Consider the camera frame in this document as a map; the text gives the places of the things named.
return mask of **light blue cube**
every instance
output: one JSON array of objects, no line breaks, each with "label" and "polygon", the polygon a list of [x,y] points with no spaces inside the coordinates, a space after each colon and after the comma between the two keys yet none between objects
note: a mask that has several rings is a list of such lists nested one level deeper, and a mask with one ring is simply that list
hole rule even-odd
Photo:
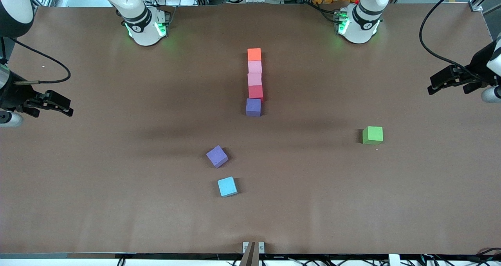
[{"label": "light blue cube", "polygon": [[218,186],[220,187],[220,193],[222,197],[238,194],[238,192],[236,191],[235,179],[233,179],[233,177],[219,180]]}]

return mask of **green led light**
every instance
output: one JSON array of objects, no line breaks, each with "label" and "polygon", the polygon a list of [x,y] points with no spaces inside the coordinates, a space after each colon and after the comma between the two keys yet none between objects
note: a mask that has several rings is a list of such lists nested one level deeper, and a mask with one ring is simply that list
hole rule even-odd
[{"label": "green led light", "polygon": [[127,23],[125,23],[125,27],[127,27],[127,31],[129,32],[129,37],[132,38],[132,33],[131,33],[131,30],[130,30],[129,26],[127,25]]},{"label": "green led light", "polygon": [[165,32],[165,27],[163,27],[163,25],[158,24],[158,23],[156,23],[156,22],[155,22],[155,27],[156,27],[156,29],[157,29],[157,31],[158,31],[158,34],[159,34],[161,37],[163,37],[163,36],[165,36],[165,35],[167,34],[167,33]]},{"label": "green led light", "polygon": [[349,24],[350,24],[350,19],[346,18],[346,21],[344,21],[343,23],[341,23],[339,25],[339,33],[340,34],[345,34],[346,33],[346,29],[348,28]]}]

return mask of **red cube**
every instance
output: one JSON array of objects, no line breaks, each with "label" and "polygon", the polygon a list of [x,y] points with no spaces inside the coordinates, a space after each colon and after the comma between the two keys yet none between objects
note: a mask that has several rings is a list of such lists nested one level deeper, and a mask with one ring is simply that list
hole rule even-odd
[{"label": "red cube", "polygon": [[261,102],[265,102],[263,95],[263,85],[249,86],[249,98],[258,98]]}]

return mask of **purple cube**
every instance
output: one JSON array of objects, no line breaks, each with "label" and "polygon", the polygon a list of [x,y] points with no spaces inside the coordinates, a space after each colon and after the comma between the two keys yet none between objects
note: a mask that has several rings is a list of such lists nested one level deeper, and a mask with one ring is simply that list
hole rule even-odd
[{"label": "purple cube", "polygon": [[216,146],[210,152],[207,152],[207,157],[209,157],[215,168],[219,168],[223,163],[228,161],[228,156],[220,146]]},{"label": "purple cube", "polygon": [[254,116],[254,117],[261,116],[261,99],[247,98],[247,106],[245,107],[245,114],[247,116]]}]

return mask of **orange cube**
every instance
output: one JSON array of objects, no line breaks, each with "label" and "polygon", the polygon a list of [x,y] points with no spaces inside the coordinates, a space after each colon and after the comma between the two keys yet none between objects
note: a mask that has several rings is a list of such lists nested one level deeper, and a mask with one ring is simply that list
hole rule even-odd
[{"label": "orange cube", "polygon": [[261,48],[247,49],[247,60],[248,61],[261,60]]}]

